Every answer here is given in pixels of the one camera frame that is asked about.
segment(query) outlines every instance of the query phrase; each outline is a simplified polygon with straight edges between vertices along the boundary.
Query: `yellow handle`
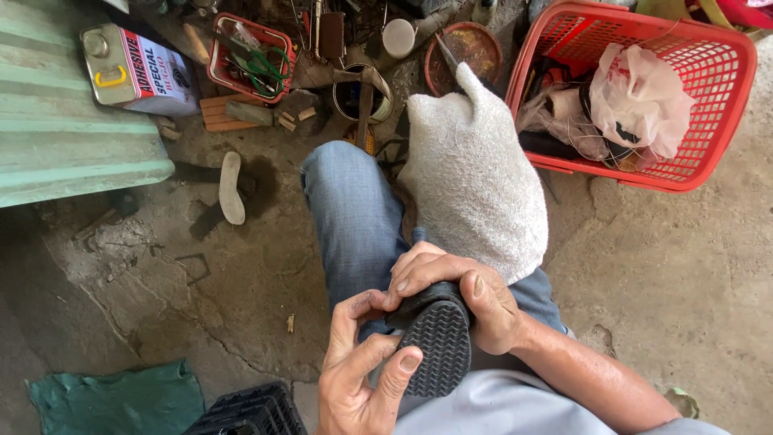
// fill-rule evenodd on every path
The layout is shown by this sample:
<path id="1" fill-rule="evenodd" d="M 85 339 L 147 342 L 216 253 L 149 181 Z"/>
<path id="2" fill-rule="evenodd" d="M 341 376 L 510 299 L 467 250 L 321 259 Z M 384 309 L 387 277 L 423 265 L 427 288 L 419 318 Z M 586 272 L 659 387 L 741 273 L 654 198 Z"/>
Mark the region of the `yellow handle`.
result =
<path id="1" fill-rule="evenodd" d="M 94 83 L 98 87 L 113 86 L 114 84 L 124 83 L 124 80 L 126 80 L 126 70 L 121 65 L 118 65 L 118 69 L 121 71 L 120 78 L 100 83 L 99 79 L 102 77 L 102 73 L 97 73 L 97 75 L 94 76 Z"/>

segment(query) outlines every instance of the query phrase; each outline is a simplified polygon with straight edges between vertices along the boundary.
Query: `hammer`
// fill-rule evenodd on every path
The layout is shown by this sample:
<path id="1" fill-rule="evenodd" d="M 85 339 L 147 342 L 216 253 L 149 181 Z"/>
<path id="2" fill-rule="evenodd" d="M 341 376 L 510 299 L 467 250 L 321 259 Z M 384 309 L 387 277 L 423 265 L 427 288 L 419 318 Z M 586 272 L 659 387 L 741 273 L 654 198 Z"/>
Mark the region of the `hammer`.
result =
<path id="1" fill-rule="evenodd" d="M 389 100 L 392 99 L 392 92 L 373 67 L 364 67 L 359 73 L 333 70 L 334 83 L 346 81 L 358 81 L 363 85 L 359 92 L 359 121 L 355 145 L 365 149 L 368 136 L 368 118 L 370 118 L 370 111 L 373 110 L 373 89 L 378 89 Z"/>

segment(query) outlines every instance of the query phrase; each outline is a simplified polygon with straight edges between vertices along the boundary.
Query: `forearm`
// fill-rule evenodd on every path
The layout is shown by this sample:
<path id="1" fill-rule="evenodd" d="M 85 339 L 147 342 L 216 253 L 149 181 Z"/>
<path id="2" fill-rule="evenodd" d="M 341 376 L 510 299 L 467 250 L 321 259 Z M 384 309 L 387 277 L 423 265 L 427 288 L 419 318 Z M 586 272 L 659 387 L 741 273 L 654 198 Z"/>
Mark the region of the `forearm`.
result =
<path id="1" fill-rule="evenodd" d="M 673 406 L 630 368 L 526 314 L 523 317 L 510 353 L 613 430 L 639 433 L 679 417 Z"/>

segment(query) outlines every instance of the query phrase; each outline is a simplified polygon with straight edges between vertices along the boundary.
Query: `fingernail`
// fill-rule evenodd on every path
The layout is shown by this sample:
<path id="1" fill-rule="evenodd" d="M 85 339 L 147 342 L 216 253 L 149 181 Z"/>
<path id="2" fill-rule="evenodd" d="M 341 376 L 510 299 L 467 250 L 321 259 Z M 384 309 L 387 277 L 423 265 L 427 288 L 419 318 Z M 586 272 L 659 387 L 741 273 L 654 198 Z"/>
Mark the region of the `fingernail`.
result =
<path id="1" fill-rule="evenodd" d="M 403 369 L 403 372 L 411 373 L 417 365 L 419 365 L 419 360 L 414 357 L 405 357 L 403 361 L 400 361 L 400 368 Z"/>
<path id="2" fill-rule="evenodd" d="M 403 291 L 406 287 L 408 287 L 408 278 L 403 279 L 403 282 L 397 284 L 397 292 Z"/>
<path id="3" fill-rule="evenodd" d="M 475 290 L 472 291 L 472 295 L 478 297 L 481 296 L 481 293 L 483 293 L 483 278 L 478 275 L 478 278 L 475 280 Z"/>

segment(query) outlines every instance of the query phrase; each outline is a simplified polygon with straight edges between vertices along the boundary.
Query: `green scissors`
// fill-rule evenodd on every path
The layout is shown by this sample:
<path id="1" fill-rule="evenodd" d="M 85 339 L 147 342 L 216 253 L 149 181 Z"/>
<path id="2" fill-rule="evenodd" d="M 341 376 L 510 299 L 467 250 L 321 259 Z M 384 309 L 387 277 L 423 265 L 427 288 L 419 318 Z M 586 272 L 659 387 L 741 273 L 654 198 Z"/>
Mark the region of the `green scissors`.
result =
<path id="1" fill-rule="evenodd" d="M 269 62 L 260 51 L 250 50 L 237 41 L 234 41 L 233 39 L 230 39 L 223 34 L 217 33 L 214 30 L 210 30 L 210 33 L 231 52 L 231 57 L 233 58 L 233 61 L 237 63 L 239 68 L 249 73 L 252 85 L 255 86 L 258 94 L 263 95 L 264 97 L 272 98 L 276 97 L 284 90 L 284 83 L 282 80 L 289 78 L 291 72 L 289 68 L 290 60 L 288 59 L 288 55 L 285 54 L 282 49 L 272 46 L 269 50 L 275 53 L 279 53 L 287 63 L 288 72 L 286 74 L 282 74 L 280 71 L 274 68 L 274 66 L 271 65 L 271 62 Z M 278 83 L 277 88 L 273 91 L 266 91 L 265 86 L 261 86 L 262 82 L 257 80 L 255 77 L 256 75 L 265 76 L 276 80 Z"/>

